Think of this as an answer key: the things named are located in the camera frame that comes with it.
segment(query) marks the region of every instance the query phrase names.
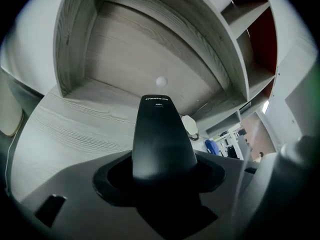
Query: white ball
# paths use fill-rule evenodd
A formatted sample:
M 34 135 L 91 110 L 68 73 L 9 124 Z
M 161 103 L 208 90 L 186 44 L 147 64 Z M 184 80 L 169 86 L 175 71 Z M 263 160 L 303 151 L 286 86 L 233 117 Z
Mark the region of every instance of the white ball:
M 168 80 L 164 76 L 159 76 L 155 82 L 158 87 L 164 87 L 168 84 Z

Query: blue object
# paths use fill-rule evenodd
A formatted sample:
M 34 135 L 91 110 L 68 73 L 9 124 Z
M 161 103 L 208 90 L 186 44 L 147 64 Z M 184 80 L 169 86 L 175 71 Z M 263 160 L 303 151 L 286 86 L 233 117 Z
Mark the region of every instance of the blue object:
M 219 147 L 216 142 L 214 142 L 213 140 L 207 139 L 204 143 L 210 153 L 216 156 L 219 155 Z

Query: white wall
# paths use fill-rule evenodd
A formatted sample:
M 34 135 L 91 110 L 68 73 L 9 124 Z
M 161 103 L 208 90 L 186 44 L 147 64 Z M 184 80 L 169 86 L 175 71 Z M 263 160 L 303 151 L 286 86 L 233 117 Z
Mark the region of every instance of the white wall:
M 270 0 L 278 41 L 278 75 L 265 114 L 258 112 L 276 148 L 302 136 L 285 99 L 310 71 L 318 55 L 308 28 L 288 0 Z
M 5 38 L 1 67 L 41 94 L 56 85 L 53 38 L 61 0 L 30 0 Z

